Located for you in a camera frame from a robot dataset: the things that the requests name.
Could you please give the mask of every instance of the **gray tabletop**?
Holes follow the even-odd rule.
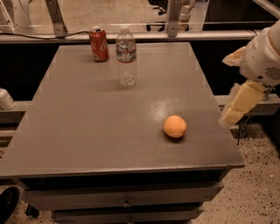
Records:
[[[188,43],[137,45],[137,84],[119,84],[115,46],[61,46],[3,159],[0,178],[241,167],[243,159]],[[179,140],[165,119],[183,117]]]

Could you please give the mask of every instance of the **clear bottle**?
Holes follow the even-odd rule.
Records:
[[[11,98],[11,95],[4,88],[0,88],[0,107],[2,109],[13,109],[16,103]]]
[[[137,45],[127,25],[122,25],[115,41],[121,86],[131,88],[137,84]]]

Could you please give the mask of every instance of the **bottle cap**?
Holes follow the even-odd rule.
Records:
[[[120,30],[121,30],[121,34],[125,35],[130,32],[130,27],[127,25],[121,25]]]

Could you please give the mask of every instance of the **drawer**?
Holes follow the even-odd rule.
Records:
[[[170,206],[138,206],[131,208],[97,208],[53,212],[57,223],[138,223],[158,221],[189,221],[196,219],[203,212],[202,206],[186,204]]]
[[[23,200],[39,211],[134,207],[209,201],[222,187],[221,182],[199,182],[110,187],[109,189],[27,191],[24,192]]]

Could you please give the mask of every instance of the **bottle label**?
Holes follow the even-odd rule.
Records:
[[[137,59],[137,49],[133,41],[122,41],[116,44],[116,57],[123,63],[130,63]]]

